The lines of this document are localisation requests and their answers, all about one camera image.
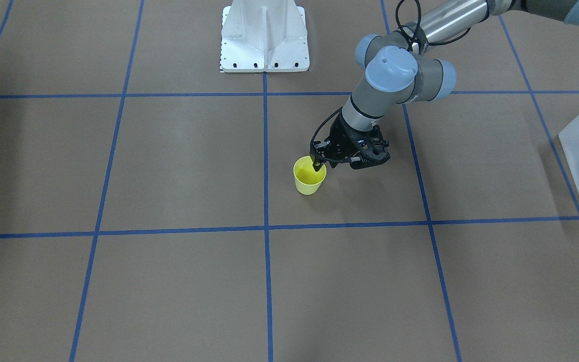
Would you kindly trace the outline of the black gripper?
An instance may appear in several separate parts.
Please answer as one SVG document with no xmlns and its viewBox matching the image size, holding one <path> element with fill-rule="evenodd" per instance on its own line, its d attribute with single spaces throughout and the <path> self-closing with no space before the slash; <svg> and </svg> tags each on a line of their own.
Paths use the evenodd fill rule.
<svg viewBox="0 0 579 362">
<path fill-rule="evenodd" d="M 312 168 L 319 172 L 327 163 L 331 168 L 346 163 L 355 170 L 383 165 L 391 158 L 388 147 L 376 122 L 369 131 L 359 131 L 345 122 L 342 112 L 334 112 L 312 135 Z"/>
</svg>

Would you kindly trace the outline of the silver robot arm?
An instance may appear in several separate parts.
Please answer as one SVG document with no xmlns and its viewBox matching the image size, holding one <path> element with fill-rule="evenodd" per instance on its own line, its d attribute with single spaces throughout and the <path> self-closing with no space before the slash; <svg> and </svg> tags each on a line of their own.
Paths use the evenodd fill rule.
<svg viewBox="0 0 579 362">
<path fill-rule="evenodd" d="M 427 13 L 415 2 L 417 18 L 388 35 L 366 35 L 356 46 L 355 60 L 364 74 L 350 97 L 326 122 L 324 141 L 310 142 L 315 171 L 327 163 L 352 169 L 378 166 L 391 157 L 379 121 L 393 105 L 429 102 L 447 97 L 455 88 L 454 66 L 428 59 L 430 47 L 453 43 L 478 23 L 510 10 L 579 26 L 579 1 L 447 1 Z"/>
</svg>

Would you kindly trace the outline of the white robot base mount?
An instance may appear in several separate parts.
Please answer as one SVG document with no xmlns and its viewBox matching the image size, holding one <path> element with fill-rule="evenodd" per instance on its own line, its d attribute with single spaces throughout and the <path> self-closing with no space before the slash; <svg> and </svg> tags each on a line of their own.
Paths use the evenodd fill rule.
<svg viewBox="0 0 579 362">
<path fill-rule="evenodd" d="M 295 1 L 233 1 L 221 21 L 222 72 L 310 69 L 306 12 Z"/>
</svg>

